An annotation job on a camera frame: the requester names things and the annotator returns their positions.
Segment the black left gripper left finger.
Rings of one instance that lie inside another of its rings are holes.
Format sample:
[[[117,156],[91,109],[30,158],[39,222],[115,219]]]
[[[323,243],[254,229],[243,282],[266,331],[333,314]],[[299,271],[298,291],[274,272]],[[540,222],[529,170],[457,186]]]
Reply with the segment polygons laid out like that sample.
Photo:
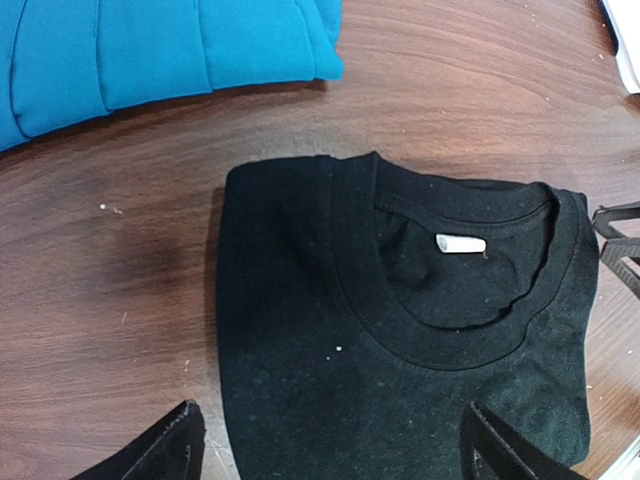
[[[205,450],[199,405],[186,400],[76,480],[199,480]]]

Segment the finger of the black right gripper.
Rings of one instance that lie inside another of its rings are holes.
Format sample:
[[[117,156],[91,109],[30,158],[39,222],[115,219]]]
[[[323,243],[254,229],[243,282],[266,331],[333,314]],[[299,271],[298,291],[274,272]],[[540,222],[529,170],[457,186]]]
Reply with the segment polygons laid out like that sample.
[[[612,226],[613,222],[639,219],[639,203],[605,207],[600,206],[593,215],[592,225],[604,240],[600,260],[639,298],[639,274],[625,259],[639,265],[639,238],[628,237]]]

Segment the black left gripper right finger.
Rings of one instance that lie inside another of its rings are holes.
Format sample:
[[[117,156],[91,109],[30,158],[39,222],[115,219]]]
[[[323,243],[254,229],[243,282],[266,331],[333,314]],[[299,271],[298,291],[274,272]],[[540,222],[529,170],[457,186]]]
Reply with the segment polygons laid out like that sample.
[[[489,409],[463,413],[460,460],[464,479],[577,480],[583,476],[545,455]]]

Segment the black garment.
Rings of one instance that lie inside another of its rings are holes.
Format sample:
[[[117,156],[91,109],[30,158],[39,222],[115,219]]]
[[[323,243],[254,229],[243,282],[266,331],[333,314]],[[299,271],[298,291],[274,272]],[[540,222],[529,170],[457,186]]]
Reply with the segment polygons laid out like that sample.
[[[585,195],[422,175],[376,153],[227,176],[216,323],[244,479],[459,479],[467,405],[588,455]]]

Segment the blue pleated skirt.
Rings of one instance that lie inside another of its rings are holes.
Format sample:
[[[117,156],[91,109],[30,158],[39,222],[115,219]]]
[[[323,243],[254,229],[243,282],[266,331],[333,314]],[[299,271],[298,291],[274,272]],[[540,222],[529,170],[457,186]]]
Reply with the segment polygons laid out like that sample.
[[[1,146],[148,102],[338,80],[341,20],[338,1],[5,1]]]

